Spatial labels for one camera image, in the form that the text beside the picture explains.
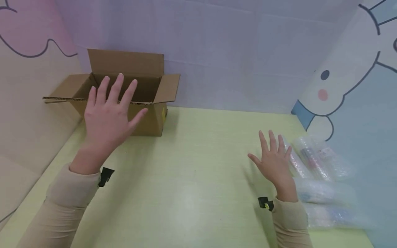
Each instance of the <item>long sleeve shirt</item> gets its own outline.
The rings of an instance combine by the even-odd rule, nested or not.
[[[83,214],[98,190],[100,173],[80,175],[65,165],[22,236],[19,248],[68,248]],[[312,247],[305,209],[300,202],[274,199],[273,223],[279,248]]]

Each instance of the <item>table surface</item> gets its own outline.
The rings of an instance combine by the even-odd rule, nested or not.
[[[257,202],[275,191],[247,157],[260,154],[259,129],[288,141],[305,134],[294,115],[169,107],[162,137],[130,137],[105,162],[115,172],[72,247],[276,247],[271,213]],[[81,123],[0,232],[0,247],[16,247],[84,137]],[[314,247],[372,247],[362,230],[310,236]]]

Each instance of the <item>bubble wrap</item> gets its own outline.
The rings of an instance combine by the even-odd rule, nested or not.
[[[304,203],[309,228],[372,228],[368,218],[350,208]]]
[[[313,140],[313,148],[336,181],[353,176],[352,166],[337,155],[324,140],[318,140],[314,136],[311,136],[311,139]]]
[[[294,140],[293,145],[298,151],[300,158],[315,178],[333,181],[331,173],[327,170],[326,165],[315,151],[314,144],[310,137],[299,137]]]
[[[288,147],[291,145],[288,143],[287,139],[283,136],[284,148],[287,151]],[[291,151],[291,156],[289,159],[289,166],[294,177],[313,179],[313,174],[307,169],[307,167],[302,162],[301,158],[295,152],[294,149]]]
[[[355,191],[347,184],[301,178],[294,178],[294,180],[301,202],[357,205]]]

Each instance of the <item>pink cloud drawing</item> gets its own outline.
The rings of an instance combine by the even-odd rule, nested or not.
[[[66,31],[54,0],[13,0],[0,6],[0,39],[15,53],[39,57],[54,42],[72,57],[76,47]]]

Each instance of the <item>finger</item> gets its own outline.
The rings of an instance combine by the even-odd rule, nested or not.
[[[279,154],[284,154],[285,153],[285,145],[284,145],[284,140],[281,135],[278,135],[278,153]]]
[[[117,101],[119,100],[121,86],[123,85],[123,81],[124,81],[124,75],[120,73],[116,78],[116,82],[114,82],[112,88],[110,89],[107,103],[117,104]]]
[[[129,84],[128,89],[124,92],[123,98],[121,99],[120,106],[123,110],[127,111],[129,103],[132,100],[135,89],[137,88],[138,81],[136,79],[132,80]]]
[[[254,162],[254,164],[256,164],[258,169],[261,167],[262,163],[260,162],[259,158],[251,153],[248,153],[248,157],[252,160],[252,162]]]
[[[103,105],[106,102],[106,90],[108,89],[110,78],[105,76],[99,85],[98,92],[96,93],[95,104]]]
[[[92,108],[95,106],[95,98],[96,98],[96,88],[94,86],[91,87],[90,93],[88,94],[87,108]]]
[[[266,141],[262,131],[259,131],[259,140],[260,140],[260,146],[262,148],[262,154],[268,152],[269,151],[268,142]]]
[[[272,130],[269,130],[269,138],[270,138],[270,151],[271,152],[277,151],[277,142]]]
[[[140,121],[143,119],[143,117],[146,115],[147,111],[148,111],[147,108],[144,108],[144,109],[140,110],[140,111],[137,113],[137,115],[134,117],[134,119],[132,119],[132,120],[128,123],[128,126],[129,126],[129,129],[130,129],[130,132],[131,132],[131,133],[135,130],[135,128],[137,127],[137,125],[139,124],[139,122],[140,122]]]
[[[292,152],[292,146],[289,146],[284,157],[289,160],[289,158],[291,157],[291,152]]]

